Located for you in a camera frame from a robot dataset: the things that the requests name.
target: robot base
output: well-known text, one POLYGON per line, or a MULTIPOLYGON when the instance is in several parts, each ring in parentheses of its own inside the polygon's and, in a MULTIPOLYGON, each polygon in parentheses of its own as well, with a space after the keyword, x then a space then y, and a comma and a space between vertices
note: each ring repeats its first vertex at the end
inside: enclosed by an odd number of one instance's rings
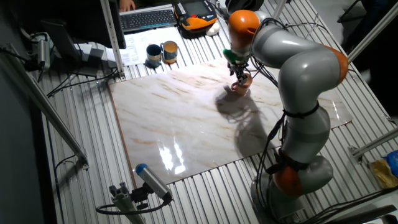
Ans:
POLYGON ((303 210, 304 207, 300 198, 293 198, 283 194, 275 185, 274 181, 271 180, 269 184, 269 175, 263 173, 261 178, 261 191, 265 200, 270 203, 270 206, 265 210, 265 201, 261 197, 260 189, 256 187, 256 182, 253 181, 250 187, 252 205, 254 212, 256 213, 259 223, 275 223, 275 219, 278 222, 283 223, 296 223, 299 222, 296 212, 303 210))

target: monitor stand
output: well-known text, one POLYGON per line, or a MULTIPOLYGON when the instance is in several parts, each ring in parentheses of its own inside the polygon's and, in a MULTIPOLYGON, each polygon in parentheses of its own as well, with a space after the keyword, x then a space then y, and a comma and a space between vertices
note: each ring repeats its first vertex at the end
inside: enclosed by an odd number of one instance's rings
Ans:
POLYGON ((91 48, 88 59, 84 60, 87 56, 83 51, 78 50, 83 54, 83 60, 78 63, 70 63, 68 60, 57 57, 55 54, 51 61, 50 69, 60 73, 75 74, 75 75, 86 75, 90 77, 96 77, 98 70, 101 70, 103 50, 91 48))
POLYGON ((51 70, 91 77, 97 76, 98 70, 101 68, 103 50, 91 49, 88 59, 84 60, 85 55, 76 49, 75 41, 67 31, 66 22, 59 19, 45 19, 41 22, 60 55, 51 61, 51 70))

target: metal frame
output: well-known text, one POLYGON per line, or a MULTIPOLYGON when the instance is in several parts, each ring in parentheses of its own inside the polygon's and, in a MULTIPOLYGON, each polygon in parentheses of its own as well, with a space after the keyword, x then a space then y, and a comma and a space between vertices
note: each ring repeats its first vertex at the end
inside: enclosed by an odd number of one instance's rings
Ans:
POLYGON ((122 57, 120 55, 120 49, 118 44, 118 38, 114 29, 111 8, 109 7, 109 0, 101 0, 102 11, 104 12, 105 22, 108 28, 109 38, 113 49, 113 54, 116 60, 116 66, 121 77, 124 77, 124 69, 122 63, 122 57))
MULTIPOLYGON (((392 9, 381 19, 381 21, 370 31, 370 33, 354 48, 354 50, 348 55, 348 61, 351 63, 376 37, 379 35, 384 28, 398 15, 398 2, 392 7, 392 9)), ((362 155, 381 144, 390 141, 398 137, 398 128, 383 134, 375 140, 367 143, 365 146, 357 149, 354 146, 348 148, 349 152, 352 153, 354 158, 358 162, 362 162, 362 155)))
POLYGON ((274 19, 279 19, 279 16, 282 13, 282 10, 284 9, 286 2, 287 0, 279 0, 278 5, 276 5, 274 14, 272 15, 274 19))
POLYGON ((387 25, 398 15, 398 2, 392 9, 380 20, 380 22, 366 35, 366 37, 354 48, 348 55, 348 62, 354 59, 387 27, 387 25))
MULTIPOLYGON (((11 44, 7 46, 7 49, 11 52, 17 53, 11 44)), ((21 61, 19 61, 19 59, 15 58, 14 56, 8 54, 0 54, 0 60, 3 62, 4 65, 8 65, 8 67, 11 69, 11 79, 16 81, 26 91, 29 97, 33 99, 35 104, 49 119, 53 127, 58 131, 58 133, 68 144, 70 149, 79 158, 79 160, 83 164, 83 168, 88 169, 88 159, 86 156, 86 152, 81 149, 75 137, 62 121, 61 117, 57 113, 57 110, 51 105, 49 99, 43 93, 36 80, 25 71, 23 64, 21 64, 21 61)))

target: hand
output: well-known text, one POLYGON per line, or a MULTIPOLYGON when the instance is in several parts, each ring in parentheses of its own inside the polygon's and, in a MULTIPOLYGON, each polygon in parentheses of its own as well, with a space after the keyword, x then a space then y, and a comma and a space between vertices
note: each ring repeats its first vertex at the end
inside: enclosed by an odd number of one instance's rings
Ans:
POLYGON ((134 4, 134 1, 132 0, 120 0, 119 2, 119 12, 128 12, 131 10, 136 9, 136 5, 134 4))

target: mug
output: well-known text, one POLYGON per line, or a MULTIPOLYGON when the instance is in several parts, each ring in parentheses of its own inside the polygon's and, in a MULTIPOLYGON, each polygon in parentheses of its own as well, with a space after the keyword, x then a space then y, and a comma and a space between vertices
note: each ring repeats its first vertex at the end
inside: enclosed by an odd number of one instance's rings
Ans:
POLYGON ((239 81, 236 81, 236 82, 232 83, 232 85, 231 85, 232 91, 235 91, 237 94, 239 94, 241 96, 244 96, 248 92, 248 90, 251 86, 251 83, 253 82, 253 79, 250 74, 245 73, 245 75, 248 76, 248 79, 246 80, 245 84, 239 86, 238 85, 239 81))
POLYGON ((163 51, 163 60, 167 64, 172 64, 177 60, 178 45, 174 41, 166 41, 160 44, 163 51))
POLYGON ((156 68, 162 60, 162 49, 156 44, 150 44, 147 47, 146 65, 150 68, 156 68))

